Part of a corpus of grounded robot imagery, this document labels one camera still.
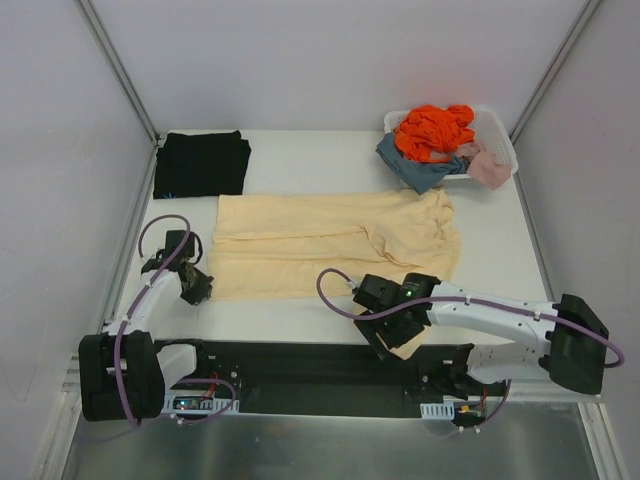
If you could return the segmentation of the cream yellow t shirt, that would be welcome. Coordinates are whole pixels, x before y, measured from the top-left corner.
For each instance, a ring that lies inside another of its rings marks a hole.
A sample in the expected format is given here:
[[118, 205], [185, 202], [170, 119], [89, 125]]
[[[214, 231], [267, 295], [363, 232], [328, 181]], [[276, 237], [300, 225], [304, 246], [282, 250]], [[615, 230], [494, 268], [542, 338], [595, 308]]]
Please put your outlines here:
[[453, 278], [461, 256], [454, 208], [442, 189], [326, 195], [223, 196], [208, 268], [218, 301], [304, 298], [336, 268], [401, 281]]

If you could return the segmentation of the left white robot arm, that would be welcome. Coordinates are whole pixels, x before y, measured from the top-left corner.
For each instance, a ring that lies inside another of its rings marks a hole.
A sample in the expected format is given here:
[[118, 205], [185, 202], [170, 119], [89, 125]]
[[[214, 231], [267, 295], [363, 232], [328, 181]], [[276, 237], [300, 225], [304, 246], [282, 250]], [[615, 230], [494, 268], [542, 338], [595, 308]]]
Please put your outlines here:
[[127, 420], [138, 426], [156, 418], [165, 394], [178, 380], [204, 387], [210, 363], [195, 340], [156, 343], [160, 324], [174, 304], [197, 306], [212, 293], [213, 278], [197, 269], [199, 236], [169, 230], [165, 245], [141, 269], [140, 288], [121, 319], [84, 336], [78, 347], [81, 401], [89, 422]]

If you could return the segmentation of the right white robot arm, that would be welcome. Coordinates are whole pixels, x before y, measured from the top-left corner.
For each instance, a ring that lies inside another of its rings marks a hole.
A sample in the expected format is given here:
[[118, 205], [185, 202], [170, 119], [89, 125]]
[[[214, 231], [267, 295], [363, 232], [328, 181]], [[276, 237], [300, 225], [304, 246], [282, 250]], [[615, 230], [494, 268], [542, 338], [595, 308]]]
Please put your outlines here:
[[375, 315], [375, 342], [399, 348], [431, 326], [473, 330], [504, 339], [475, 345], [450, 369], [452, 387], [473, 394], [504, 380], [549, 379], [581, 394], [597, 395], [609, 331], [580, 297], [538, 304], [480, 295], [436, 277], [409, 273], [402, 283], [368, 274], [354, 301]]

